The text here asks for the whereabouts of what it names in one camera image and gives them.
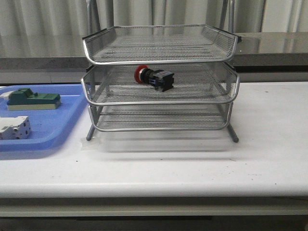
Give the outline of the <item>red emergency push button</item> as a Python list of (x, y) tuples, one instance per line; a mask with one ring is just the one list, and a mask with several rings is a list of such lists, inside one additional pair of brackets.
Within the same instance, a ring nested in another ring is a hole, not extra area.
[(147, 65), (139, 65), (134, 71), (137, 83), (148, 84), (162, 92), (173, 88), (174, 73), (165, 70), (152, 70)]

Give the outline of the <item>silver mesh tray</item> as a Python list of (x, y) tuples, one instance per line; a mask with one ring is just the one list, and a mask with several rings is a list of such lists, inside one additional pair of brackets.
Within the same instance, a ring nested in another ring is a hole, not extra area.
[(232, 108), (232, 103), (90, 105), (89, 114), (103, 132), (221, 130), (229, 125)]
[(150, 69), (174, 73), (173, 88), (162, 92), (134, 79), (134, 65), (94, 66), (81, 84), (92, 105), (230, 103), (235, 100), (239, 75), (226, 63), (151, 64)]
[(241, 38), (208, 25), (113, 26), (82, 39), (94, 65), (231, 60)]

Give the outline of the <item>silver mesh bottom tray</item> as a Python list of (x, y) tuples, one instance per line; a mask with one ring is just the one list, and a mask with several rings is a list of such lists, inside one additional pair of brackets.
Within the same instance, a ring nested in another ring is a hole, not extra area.
[(103, 132), (221, 130), (229, 125), (232, 108), (232, 103), (90, 105), (89, 114)]

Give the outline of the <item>silver mesh top tray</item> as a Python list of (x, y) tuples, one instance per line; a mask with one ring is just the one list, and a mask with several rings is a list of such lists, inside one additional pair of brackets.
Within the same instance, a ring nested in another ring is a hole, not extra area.
[(94, 65), (231, 60), (241, 38), (208, 25), (113, 26), (82, 39)]

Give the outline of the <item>blue plastic tray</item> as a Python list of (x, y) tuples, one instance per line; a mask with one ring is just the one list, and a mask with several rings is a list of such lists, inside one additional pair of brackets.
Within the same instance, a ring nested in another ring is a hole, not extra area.
[(31, 133), (27, 139), (1, 140), (0, 150), (2, 152), (44, 150), (61, 145), (87, 105), (82, 86), (80, 84), (12, 85), (1, 88), (0, 92), (3, 94), (19, 88), (30, 88), (38, 93), (58, 93), (61, 96), (61, 104), (53, 110), (9, 111), (6, 100), (1, 98), (0, 116), (29, 116)]

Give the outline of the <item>white circuit breaker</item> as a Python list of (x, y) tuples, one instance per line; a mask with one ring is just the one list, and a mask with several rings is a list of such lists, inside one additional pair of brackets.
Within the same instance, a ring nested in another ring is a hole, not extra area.
[(1, 140), (27, 139), (31, 133), (31, 130), (32, 129), (28, 116), (0, 118)]

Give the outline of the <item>silver metal rack frame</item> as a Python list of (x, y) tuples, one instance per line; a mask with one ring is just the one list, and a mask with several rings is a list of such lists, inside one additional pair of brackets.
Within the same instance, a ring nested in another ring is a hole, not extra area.
[[(229, 1), (228, 0), (224, 0), (223, 1), (223, 11), (226, 11), (227, 9), (227, 4)], [(95, 28), (96, 32), (99, 32), (101, 30), (101, 24), (100, 24), (100, 17), (99, 17), (99, 12), (98, 12), (98, 6), (97, 6), (97, 1), (96, 0), (87, 0), (86, 1), (86, 5), (87, 5), (87, 28), (88, 28), (88, 35), (93, 34), (93, 27)], [(94, 72), (92, 71), (92, 69), (94, 69), (94, 65), (90, 65), (87, 69), (86, 69), (86, 73), (90, 73), (93, 74)], [(98, 112), (102, 111), (102, 107), (94, 107), (94, 106), (89, 106), (89, 113), (92, 116), (93, 115), (97, 115)], [(96, 128), (94, 127), (94, 125), (92, 124), (88, 134), (86, 136), (86, 140), (87, 141), (91, 141), (93, 138), (93, 134), (95, 132)], [(239, 142), (239, 138), (236, 134), (236, 132), (234, 131), (234, 128), (232, 127), (231, 124), (227, 125), (227, 130), (228, 133), (230, 135), (230, 137), (232, 138), (233, 142), (238, 143)]]

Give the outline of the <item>green and beige switch block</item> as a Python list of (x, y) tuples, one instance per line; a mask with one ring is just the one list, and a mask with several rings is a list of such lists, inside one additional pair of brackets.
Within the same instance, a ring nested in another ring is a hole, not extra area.
[(17, 110), (51, 110), (61, 104), (61, 96), (57, 93), (38, 93), (31, 88), (20, 88), (8, 96), (7, 108)]

